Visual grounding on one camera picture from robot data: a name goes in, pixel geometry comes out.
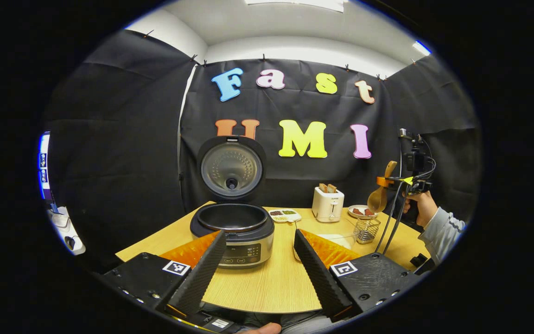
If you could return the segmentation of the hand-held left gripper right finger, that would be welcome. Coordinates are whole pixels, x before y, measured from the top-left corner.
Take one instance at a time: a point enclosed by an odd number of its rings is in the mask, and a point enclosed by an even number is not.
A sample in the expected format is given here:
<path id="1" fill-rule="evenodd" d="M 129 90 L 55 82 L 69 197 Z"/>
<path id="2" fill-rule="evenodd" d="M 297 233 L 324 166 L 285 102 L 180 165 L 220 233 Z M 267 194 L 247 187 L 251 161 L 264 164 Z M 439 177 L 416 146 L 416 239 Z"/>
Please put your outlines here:
<path id="1" fill-rule="evenodd" d="M 325 264 L 324 252 L 309 241 L 310 232 L 297 229 L 294 250 L 317 294 L 321 309 L 332 322 L 369 315 L 415 287 L 423 275 L 408 271 L 383 254 L 333 258 Z"/>

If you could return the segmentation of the lit computer monitor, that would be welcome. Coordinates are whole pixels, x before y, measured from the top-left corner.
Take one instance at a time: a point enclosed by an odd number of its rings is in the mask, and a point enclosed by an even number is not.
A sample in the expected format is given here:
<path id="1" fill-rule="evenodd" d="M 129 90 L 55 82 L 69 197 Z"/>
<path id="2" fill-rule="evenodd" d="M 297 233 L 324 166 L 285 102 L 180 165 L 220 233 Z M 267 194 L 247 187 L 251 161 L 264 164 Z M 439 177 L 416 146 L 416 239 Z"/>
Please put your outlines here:
<path id="1" fill-rule="evenodd" d="M 40 182 L 40 192 L 42 199 L 44 199 L 44 201 L 47 203 L 52 203 L 54 201 L 48 173 L 48 150 L 50 135 L 50 131 L 45 131 L 40 136 L 40 142 L 38 146 L 38 179 Z"/>

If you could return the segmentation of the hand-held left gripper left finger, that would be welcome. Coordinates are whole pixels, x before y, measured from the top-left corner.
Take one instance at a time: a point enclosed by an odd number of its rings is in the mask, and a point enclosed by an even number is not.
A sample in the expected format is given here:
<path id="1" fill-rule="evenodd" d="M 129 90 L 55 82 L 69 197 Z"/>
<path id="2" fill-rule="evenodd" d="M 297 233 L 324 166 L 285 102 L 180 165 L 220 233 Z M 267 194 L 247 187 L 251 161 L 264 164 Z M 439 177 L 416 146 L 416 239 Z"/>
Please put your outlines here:
<path id="1" fill-rule="evenodd" d="M 141 252 L 100 279 L 149 311 L 191 317 L 201 309 L 226 239 L 224 231 L 216 231 L 161 256 Z"/>

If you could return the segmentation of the white toaster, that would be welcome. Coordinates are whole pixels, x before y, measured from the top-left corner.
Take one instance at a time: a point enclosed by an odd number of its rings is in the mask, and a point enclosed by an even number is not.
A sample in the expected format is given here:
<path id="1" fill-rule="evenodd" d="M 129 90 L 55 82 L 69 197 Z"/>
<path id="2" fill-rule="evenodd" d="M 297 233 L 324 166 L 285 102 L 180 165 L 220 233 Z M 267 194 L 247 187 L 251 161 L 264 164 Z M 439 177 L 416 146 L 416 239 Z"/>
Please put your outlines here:
<path id="1" fill-rule="evenodd" d="M 311 210 L 318 222 L 333 223 L 341 220 L 345 194 L 337 189 L 336 193 L 322 193 L 319 186 L 314 188 Z"/>

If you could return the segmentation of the wire chopstick holder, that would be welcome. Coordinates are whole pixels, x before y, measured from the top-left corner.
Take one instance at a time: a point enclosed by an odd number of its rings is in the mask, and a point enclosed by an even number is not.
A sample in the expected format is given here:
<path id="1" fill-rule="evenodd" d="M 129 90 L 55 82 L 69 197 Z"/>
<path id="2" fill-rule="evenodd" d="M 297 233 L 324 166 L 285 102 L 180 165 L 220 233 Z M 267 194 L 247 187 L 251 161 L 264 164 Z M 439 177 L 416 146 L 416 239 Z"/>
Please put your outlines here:
<path id="1" fill-rule="evenodd" d="M 380 227 L 376 218 L 357 218 L 354 228 L 355 241 L 358 244 L 372 243 Z"/>

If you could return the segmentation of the white side desk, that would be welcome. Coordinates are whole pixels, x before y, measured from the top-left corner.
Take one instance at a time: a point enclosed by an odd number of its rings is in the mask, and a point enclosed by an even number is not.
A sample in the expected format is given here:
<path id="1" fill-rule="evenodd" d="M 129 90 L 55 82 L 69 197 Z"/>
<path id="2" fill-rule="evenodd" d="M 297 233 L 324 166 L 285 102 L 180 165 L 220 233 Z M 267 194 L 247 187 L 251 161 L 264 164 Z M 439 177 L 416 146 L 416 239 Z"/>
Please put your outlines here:
<path id="1" fill-rule="evenodd" d="M 74 254 L 79 256 L 86 252 L 86 247 L 70 219 L 70 216 L 65 212 L 55 212 L 52 209 L 47 210 L 47 216 L 51 224 L 57 230 L 57 234 L 65 247 Z"/>

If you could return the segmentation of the plate with food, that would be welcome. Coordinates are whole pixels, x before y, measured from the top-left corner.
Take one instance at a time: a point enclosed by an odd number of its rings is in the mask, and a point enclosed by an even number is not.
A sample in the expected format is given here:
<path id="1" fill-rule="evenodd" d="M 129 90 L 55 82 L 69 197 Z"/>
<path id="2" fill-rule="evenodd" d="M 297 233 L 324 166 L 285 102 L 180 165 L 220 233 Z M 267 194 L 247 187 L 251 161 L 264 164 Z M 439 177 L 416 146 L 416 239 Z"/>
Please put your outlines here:
<path id="1" fill-rule="evenodd" d="M 369 209 L 368 205 L 353 205 L 348 207 L 348 214 L 355 218 L 373 219 L 378 216 L 377 212 Z"/>

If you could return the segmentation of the clear box of rice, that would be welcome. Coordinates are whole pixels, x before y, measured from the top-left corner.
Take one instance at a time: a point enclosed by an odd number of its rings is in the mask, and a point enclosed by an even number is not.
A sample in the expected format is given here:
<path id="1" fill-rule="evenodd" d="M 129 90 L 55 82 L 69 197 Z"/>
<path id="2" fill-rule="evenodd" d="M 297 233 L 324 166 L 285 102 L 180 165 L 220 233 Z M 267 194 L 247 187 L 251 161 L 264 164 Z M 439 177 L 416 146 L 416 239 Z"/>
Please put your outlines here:
<path id="1" fill-rule="evenodd" d="M 309 233 L 309 241 L 318 258 L 326 266 L 356 259 L 365 252 L 356 248 L 354 225 L 347 220 L 320 222 L 301 220 L 295 223 L 299 230 Z"/>

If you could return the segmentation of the dark grey rice cooker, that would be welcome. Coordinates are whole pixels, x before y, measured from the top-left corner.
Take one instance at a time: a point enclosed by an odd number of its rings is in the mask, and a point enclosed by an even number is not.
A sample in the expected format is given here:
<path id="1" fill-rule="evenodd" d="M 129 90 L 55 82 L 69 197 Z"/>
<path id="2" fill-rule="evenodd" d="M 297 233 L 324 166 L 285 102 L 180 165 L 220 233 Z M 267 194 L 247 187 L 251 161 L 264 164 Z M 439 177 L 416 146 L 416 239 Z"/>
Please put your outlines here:
<path id="1" fill-rule="evenodd" d="M 216 136 L 202 144 L 201 180 L 212 203 L 199 207 L 190 222 L 196 238 L 225 233 L 222 269 L 254 268 L 271 258 L 275 224 L 267 210 L 253 205 L 265 176 L 265 151 L 239 135 Z"/>

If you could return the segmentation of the white divided bean dish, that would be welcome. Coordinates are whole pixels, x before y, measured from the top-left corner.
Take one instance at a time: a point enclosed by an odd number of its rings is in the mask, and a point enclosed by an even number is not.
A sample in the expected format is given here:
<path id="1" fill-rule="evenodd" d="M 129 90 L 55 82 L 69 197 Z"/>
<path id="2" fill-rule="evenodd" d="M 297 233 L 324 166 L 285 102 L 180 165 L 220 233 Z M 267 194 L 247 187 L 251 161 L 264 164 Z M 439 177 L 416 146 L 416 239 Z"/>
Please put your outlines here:
<path id="1" fill-rule="evenodd" d="M 272 209 L 268 211 L 269 216 L 275 223 L 292 224 L 302 220 L 301 214 L 298 211 L 290 208 Z"/>

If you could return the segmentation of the person's grey trousers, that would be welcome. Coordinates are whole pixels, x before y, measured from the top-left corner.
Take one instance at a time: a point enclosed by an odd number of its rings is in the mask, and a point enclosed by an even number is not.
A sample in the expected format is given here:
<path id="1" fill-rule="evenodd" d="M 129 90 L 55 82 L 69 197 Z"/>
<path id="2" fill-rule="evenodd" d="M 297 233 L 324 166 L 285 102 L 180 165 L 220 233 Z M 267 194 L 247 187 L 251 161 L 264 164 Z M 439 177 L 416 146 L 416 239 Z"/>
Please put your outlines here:
<path id="1" fill-rule="evenodd" d="M 259 328 L 270 322 L 282 326 L 280 334 L 311 334 L 333 325 L 322 311 L 309 311 L 286 314 L 252 313 L 246 317 L 243 328 Z"/>

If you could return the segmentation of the wooden spoon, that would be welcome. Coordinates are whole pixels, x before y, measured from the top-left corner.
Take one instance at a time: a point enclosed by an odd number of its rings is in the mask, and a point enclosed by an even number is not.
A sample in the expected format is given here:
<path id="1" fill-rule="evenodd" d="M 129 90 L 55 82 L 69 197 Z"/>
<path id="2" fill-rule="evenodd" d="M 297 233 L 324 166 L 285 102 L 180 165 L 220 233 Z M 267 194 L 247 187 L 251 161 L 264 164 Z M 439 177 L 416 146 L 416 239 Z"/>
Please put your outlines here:
<path id="1" fill-rule="evenodd" d="M 390 161 L 385 168 L 383 177 L 392 177 L 392 172 L 397 164 L 396 161 Z M 367 205 L 371 211 L 377 213 L 384 211 L 388 202 L 387 190 L 388 188 L 378 186 L 378 188 L 369 195 Z"/>

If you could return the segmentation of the long ceiling light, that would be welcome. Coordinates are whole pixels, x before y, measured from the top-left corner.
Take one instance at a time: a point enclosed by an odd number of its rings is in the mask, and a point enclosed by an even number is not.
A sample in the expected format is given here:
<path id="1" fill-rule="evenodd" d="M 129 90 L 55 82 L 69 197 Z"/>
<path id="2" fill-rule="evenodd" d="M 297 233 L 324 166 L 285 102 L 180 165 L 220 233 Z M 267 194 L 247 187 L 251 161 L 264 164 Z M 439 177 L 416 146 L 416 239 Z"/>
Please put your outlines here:
<path id="1" fill-rule="evenodd" d="M 328 9 L 337 13 L 344 12 L 344 6 L 349 0 L 244 0 L 248 6 L 259 4 L 293 4 Z"/>

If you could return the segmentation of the black backdrop cloth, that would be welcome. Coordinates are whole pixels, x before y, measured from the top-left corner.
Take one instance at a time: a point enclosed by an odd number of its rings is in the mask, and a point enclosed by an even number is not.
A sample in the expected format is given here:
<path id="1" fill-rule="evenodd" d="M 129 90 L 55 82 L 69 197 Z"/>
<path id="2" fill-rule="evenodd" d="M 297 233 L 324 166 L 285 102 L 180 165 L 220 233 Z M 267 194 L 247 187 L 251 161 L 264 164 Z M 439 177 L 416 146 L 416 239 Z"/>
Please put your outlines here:
<path id="1" fill-rule="evenodd" d="M 404 128 L 436 161 L 437 205 L 469 220 L 483 161 L 473 105 L 433 57 L 380 81 L 331 64 L 288 59 L 194 66 L 169 44 L 129 30 L 101 44 L 53 91 L 47 177 L 93 268 L 211 199 L 198 170 L 216 122 L 257 120 L 265 150 L 255 205 L 309 207 L 332 183 L 365 203 L 388 161 L 405 162 Z"/>

